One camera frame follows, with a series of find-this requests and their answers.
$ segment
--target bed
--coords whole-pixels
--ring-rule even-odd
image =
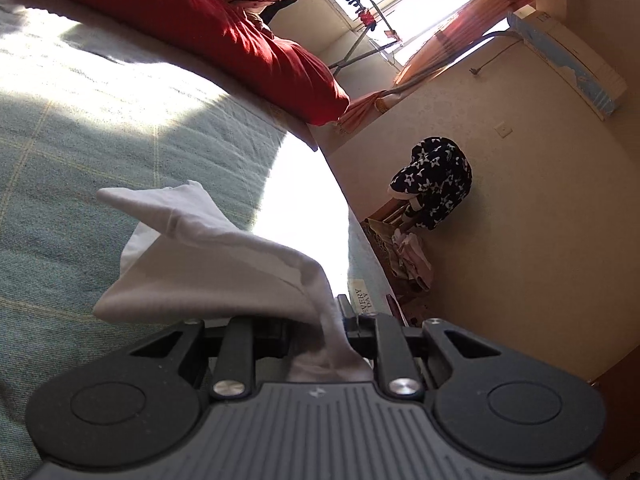
[[[38,463],[23,415],[48,378],[157,330],[92,317],[136,221],[101,187],[199,181],[239,228],[391,288],[305,123],[202,60],[67,0],[0,0],[0,479]]]

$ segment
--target clothes drying rack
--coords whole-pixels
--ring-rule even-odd
[[[334,70],[334,76],[338,75],[338,73],[340,72],[340,70],[342,70],[343,68],[357,62],[360,61],[361,59],[365,59],[369,56],[373,56],[374,54],[377,54],[379,52],[382,52],[383,50],[388,49],[391,46],[394,46],[395,44],[398,44],[401,42],[400,37],[398,36],[398,34],[396,33],[396,31],[394,30],[393,27],[391,27],[391,24],[388,22],[388,19],[385,16],[385,13],[382,12],[382,10],[380,9],[380,7],[378,6],[378,4],[376,2],[374,2],[373,0],[369,0],[371,3],[371,7],[376,11],[377,15],[380,17],[380,19],[385,23],[385,25],[388,27],[388,29],[385,31],[385,34],[388,38],[392,38],[393,41],[391,41],[390,43],[384,44],[384,45],[380,45],[376,48],[374,48],[373,50],[370,50],[368,52],[365,52],[364,54],[360,54],[359,56],[356,57],[351,57],[353,55],[353,53],[355,52],[356,48],[359,46],[360,43],[362,43],[362,40],[365,39],[367,33],[370,30],[375,30],[376,25],[377,25],[377,21],[376,21],[376,17],[371,13],[371,11],[369,9],[367,9],[367,7],[365,7],[362,2],[360,0],[345,0],[349,5],[355,7],[356,9],[356,13],[360,19],[360,21],[362,22],[362,24],[365,26],[364,29],[362,30],[362,32],[360,33],[359,37],[356,39],[356,41],[353,43],[353,45],[351,46],[351,48],[349,49],[349,51],[347,52],[347,54],[340,60],[337,61],[331,65],[329,65],[329,69]]]

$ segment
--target grooved black plate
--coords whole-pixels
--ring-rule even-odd
[[[600,477],[588,465],[539,475],[473,462],[449,446],[423,409],[370,383],[265,384],[216,404],[183,447],[127,471],[82,473],[51,463],[36,480],[548,480]]]

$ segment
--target hanging clothes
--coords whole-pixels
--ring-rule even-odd
[[[454,54],[458,54],[456,58],[461,55],[496,23],[506,18],[509,11],[515,12],[533,1],[471,0],[452,19],[443,23],[442,28],[404,64],[391,88],[352,101],[338,120],[338,131],[350,135],[362,130],[436,77],[443,69],[443,63],[447,63]]]
[[[446,137],[428,137],[411,152],[411,164],[391,181],[389,193],[408,200],[403,222],[432,230],[471,190],[471,165],[458,145]]]

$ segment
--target electrical outlet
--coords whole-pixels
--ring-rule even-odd
[[[501,122],[497,126],[494,126],[494,130],[498,132],[498,135],[500,135],[502,138],[506,137],[513,131],[513,129],[504,122]]]

